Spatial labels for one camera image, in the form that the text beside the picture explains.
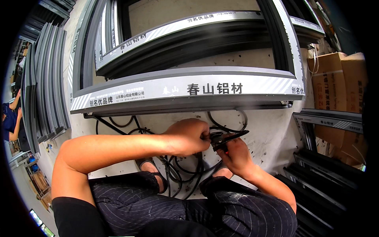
shoe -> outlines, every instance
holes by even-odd
[[[149,162],[149,163],[153,164],[153,165],[156,167],[156,169],[158,170],[158,167],[155,165],[155,163],[154,163],[152,157],[149,157],[149,158],[142,158],[142,159],[137,159],[137,160],[135,160],[135,162],[136,162],[136,164],[137,164],[139,170],[141,170],[141,166],[142,166],[143,163],[145,163],[145,162]],[[168,187],[167,179],[165,179],[165,178],[162,176],[162,174],[159,172],[159,170],[158,170],[158,172],[151,172],[151,173],[152,173],[153,175],[158,175],[158,176],[162,179],[162,181],[163,181],[163,192],[161,192],[161,193],[159,193],[159,194],[164,193],[164,192],[167,190],[167,187]]]

forearm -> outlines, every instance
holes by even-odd
[[[15,110],[15,109],[16,109],[17,104],[18,104],[18,102],[19,102],[19,99],[20,99],[20,96],[17,94],[17,95],[16,95],[16,98],[14,99],[14,101],[13,101],[12,103],[9,104],[9,108],[10,108],[11,110]]]
[[[263,193],[273,195],[286,201],[296,213],[296,200],[292,191],[283,182],[254,165],[253,170],[243,177],[246,181],[259,188]]]
[[[89,135],[66,141],[58,159],[72,169],[89,172],[144,157],[170,155],[168,135]]]
[[[12,137],[9,137],[11,141],[15,141],[19,138],[20,122],[21,122],[21,118],[17,117],[16,126],[14,127],[13,134],[11,135]]]

black pants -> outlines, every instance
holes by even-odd
[[[16,109],[14,110],[14,112],[18,113],[19,108],[21,108],[21,99],[17,103]],[[18,138],[19,138],[19,144],[20,144],[21,151],[23,151],[23,152],[30,151],[28,138],[26,137],[25,126],[23,124],[23,118],[20,120],[20,129],[19,129]]]
[[[200,190],[207,199],[180,200],[158,195],[159,186],[148,171],[89,181],[110,236],[133,236],[160,218],[200,223],[216,236],[292,236],[297,219],[280,199],[213,177]]]

blue shirt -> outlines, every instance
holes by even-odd
[[[9,108],[9,103],[3,104],[3,114],[6,115],[6,118],[3,121],[3,138],[4,140],[9,141],[9,132],[14,133],[14,128],[16,127],[17,114]]]

sandal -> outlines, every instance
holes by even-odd
[[[200,183],[200,186],[203,186],[204,184],[208,183],[211,179],[216,178],[216,177],[213,177],[213,175],[214,175],[217,171],[219,171],[219,170],[221,170],[221,169],[223,169],[223,168],[228,168],[228,167],[225,165],[224,162],[221,162],[220,164],[218,164],[218,165],[215,167],[215,170],[213,171],[213,173],[212,173],[209,177],[207,177],[206,179],[204,179],[204,180]]]
[[[141,170],[141,166],[145,163],[145,162],[149,162],[151,164],[153,164],[155,166],[155,168],[158,170],[157,166],[155,165],[154,161],[153,161],[153,158],[152,157],[149,157],[149,158],[142,158],[142,159],[137,159],[135,160],[138,168]],[[153,175],[158,175],[162,181],[163,181],[163,192],[159,193],[159,194],[162,194],[164,193],[166,190],[167,190],[167,187],[168,187],[168,182],[167,182],[167,179],[165,179],[162,174],[159,172],[151,172]]]
[[[227,168],[227,169],[228,169],[228,167],[225,165],[225,163],[224,163],[224,162],[221,162],[218,166],[215,167],[215,171],[213,171],[211,177],[213,177],[213,175],[214,175],[217,171],[219,171],[219,170],[221,170],[221,169],[223,169],[223,168]]]

